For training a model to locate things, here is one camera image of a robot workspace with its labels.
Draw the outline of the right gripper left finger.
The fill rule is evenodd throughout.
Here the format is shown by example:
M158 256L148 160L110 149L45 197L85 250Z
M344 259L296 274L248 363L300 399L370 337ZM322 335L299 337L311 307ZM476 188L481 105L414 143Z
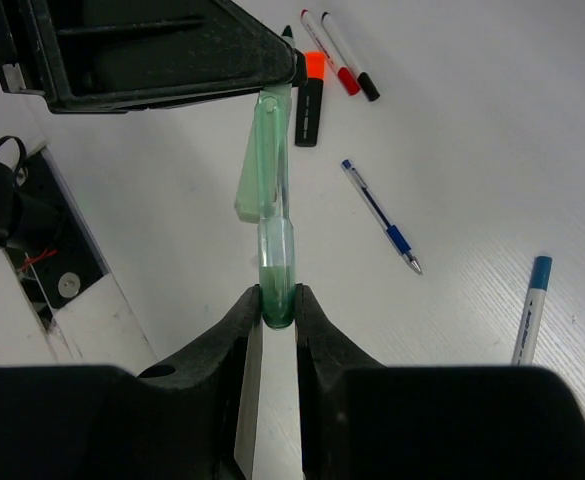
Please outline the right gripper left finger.
M211 328L139 378L156 389L144 456L159 479L253 476L263 328L248 288Z

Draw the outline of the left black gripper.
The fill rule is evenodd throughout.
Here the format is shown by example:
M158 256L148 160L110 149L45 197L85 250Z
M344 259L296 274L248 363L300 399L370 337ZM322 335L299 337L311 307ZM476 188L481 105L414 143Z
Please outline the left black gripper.
M299 86L291 42L231 1L0 1L0 85L57 114L164 109Z

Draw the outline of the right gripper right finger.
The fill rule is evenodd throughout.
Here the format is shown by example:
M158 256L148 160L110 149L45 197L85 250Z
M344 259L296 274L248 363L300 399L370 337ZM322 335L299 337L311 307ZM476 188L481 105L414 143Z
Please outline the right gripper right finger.
M348 370L382 364L328 319L307 285L296 286L294 316L302 471L306 479L322 479L328 460L326 421L335 411L328 397L334 385Z

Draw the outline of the green translucent pen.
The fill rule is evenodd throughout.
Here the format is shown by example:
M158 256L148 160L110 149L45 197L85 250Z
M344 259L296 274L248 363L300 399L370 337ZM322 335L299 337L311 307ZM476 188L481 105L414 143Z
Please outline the green translucent pen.
M293 322L296 289L289 209L291 90L290 82L264 89L254 110L261 312L275 330Z

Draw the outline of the green pen cap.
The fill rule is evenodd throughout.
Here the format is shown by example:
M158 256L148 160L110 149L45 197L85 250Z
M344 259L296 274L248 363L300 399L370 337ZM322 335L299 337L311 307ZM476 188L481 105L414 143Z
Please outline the green pen cap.
M259 222L256 118L253 118L248 137L234 209L240 222L248 224Z

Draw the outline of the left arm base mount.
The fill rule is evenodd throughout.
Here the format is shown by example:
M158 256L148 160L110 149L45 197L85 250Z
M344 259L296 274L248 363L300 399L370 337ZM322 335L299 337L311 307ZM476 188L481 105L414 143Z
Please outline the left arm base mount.
M46 330L107 274L51 161L11 135L0 138L0 251Z

